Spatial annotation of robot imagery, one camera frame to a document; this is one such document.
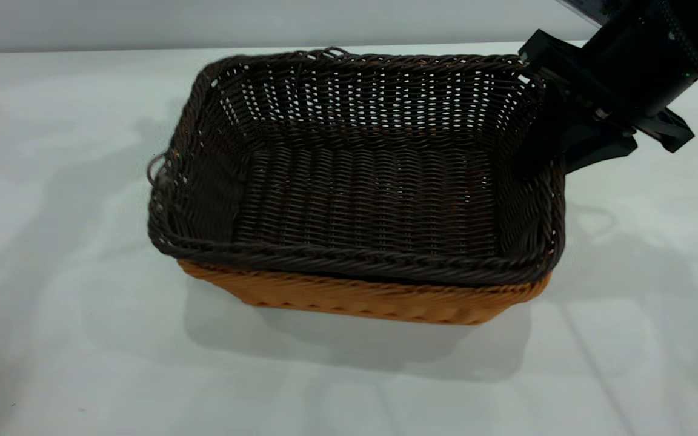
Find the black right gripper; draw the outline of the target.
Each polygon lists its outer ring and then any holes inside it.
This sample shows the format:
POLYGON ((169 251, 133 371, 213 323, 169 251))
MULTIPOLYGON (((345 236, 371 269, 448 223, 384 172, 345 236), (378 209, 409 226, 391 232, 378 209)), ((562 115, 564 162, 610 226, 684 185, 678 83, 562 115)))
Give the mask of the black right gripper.
POLYGON ((694 136, 686 121, 670 110, 670 103, 695 82, 695 72, 666 30, 597 34, 582 48, 538 30, 520 54, 529 68, 556 81, 547 83, 545 103, 536 119, 535 172, 565 157, 566 151, 570 174, 637 150, 632 134, 608 130, 567 150, 566 89, 576 105, 598 121, 641 131, 667 151, 678 151, 694 136))

